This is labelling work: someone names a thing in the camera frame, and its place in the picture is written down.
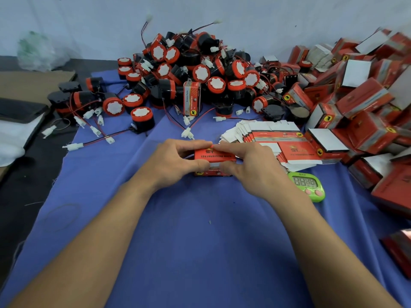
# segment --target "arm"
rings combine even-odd
[[[151,195],[206,160],[184,160],[203,140],[166,140],[114,198],[12,301],[9,308],[102,308],[116,281],[134,229]]]
[[[258,143],[213,148],[244,159],[242,165],[224,162],[220,168],[278,214],[316,307],[400,307],[288,178],[270,148]]]

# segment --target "blue cloth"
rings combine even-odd
[[[116,80],[115,71],[93,75]],[[163,110],[154,113],[157,126],[147,138],[127,132],[112,145],[101,141],[67,154],[0,296],[0,308],[99,213],[158,143],[180,138],[182,130],[162,118]],[[196,139],[217,142],[238,121],[216,123],[212,117],[205,115],[193,127]],[[129,123],[126,114],[105,117],[104,130],[114,132]],[[79,129],[73,142],[94,138],[90,130]],[[409,223],[379,211],[342,164],[307,172],[316,175],[326,191],[325,200],[316,204],[321,215],[395,299],[411,307],[411,282],[378,241]],[[313,306],[287,233],[269,204],[248,194],[234,177],[191,175],[155,193],[137,225],[106,307],[136,305]]]

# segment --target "white wall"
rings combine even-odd
[[[41,31],[73,58],[117,59],[141,51],[140,29],[150,42],[160,32],[206,30],[224,44],[288,59],[297,44],[333,44],[341,36],[362,40],[378,26],[411,19],[411,0],[0,0],[0,55],[16,55],[23,32]]]

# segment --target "digital display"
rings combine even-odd
[[[312,178],[293,176],[293,180],[297,186],[311,187],[311,188],[318,187],[317,182],[315,181],[315,179],[312,179]]]

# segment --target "green digital timer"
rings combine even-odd
[[[306,173],[290,172],[288,173],[288,177],[290,177],[298,188],[310,197],[312,202],[321,202],[326,197],[323,186],[316,176]]]

